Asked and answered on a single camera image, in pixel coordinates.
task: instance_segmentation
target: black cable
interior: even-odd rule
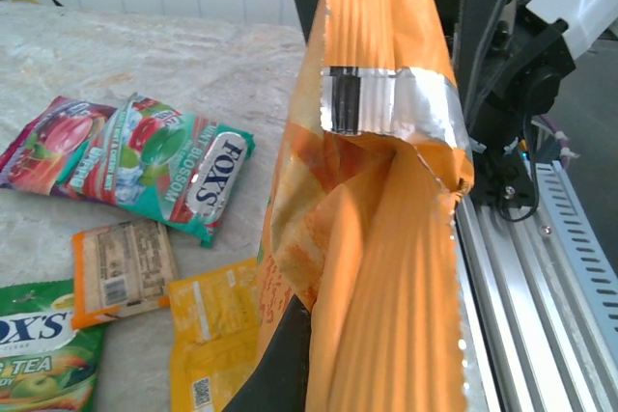
[[[502,196],[498,199],[498,213],[500,217],[507,222],[517,223],[521,221],[525,221],[534,215],[539,208],[540,202],[540,193],[539,193],[539,180],[537,179],[537,164],[536,164],[536,151],[534,149],[533,137],[532,137],[532,116],[526,117],[523,122],[523,140],[525,140],[525,145],[528,148],[528,160],[530,162],[530,177],[532,179],[532,187],[534,188],[534,203],[528,212],[526,212],[522,217],[513,218],[510,216],[510,212],[507,213],[508,209],[505,207],[504,198]]]

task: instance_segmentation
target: candy bag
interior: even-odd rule
[[[219,412],[255,368],[256,260],[169,285],[172,412]]]
[[[73,236],[75,310],[72,327],[85,328],[166,308],[167,285],[178,278],[167,230],[137,219]]]
[[[57,96],[0,157],[0,187],[68,195],[67,172],[74,155],[116,111],[111,106]]]
[[[291,294],[311,311],[308,412],[465,411],[468,148],[434,0],[320,0],[258,264],[259,358]]]
[[[192,233],[211,246],[254,147],[247,132],[134,95],[90,140],[69,190]]]
[[[104,327],[72,312],[71,280],[0,288],[0,411],[93,410]]]

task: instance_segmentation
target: nutrition label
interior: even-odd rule
[[[86,232],[82,246],[86,312],[156,302],[177,276],[165,226],[150,220]]]

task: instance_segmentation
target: silver foil strip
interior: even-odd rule
[[[326,68],[322,75],[324,130],[432,139],[469,151],[459,94],[443,75],[421,68],[346,67]]]

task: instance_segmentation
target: red candy bag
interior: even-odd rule
[[[0,157],[0,188],[72,196],[66,188],[81,151],[116,108],[57,96]]]

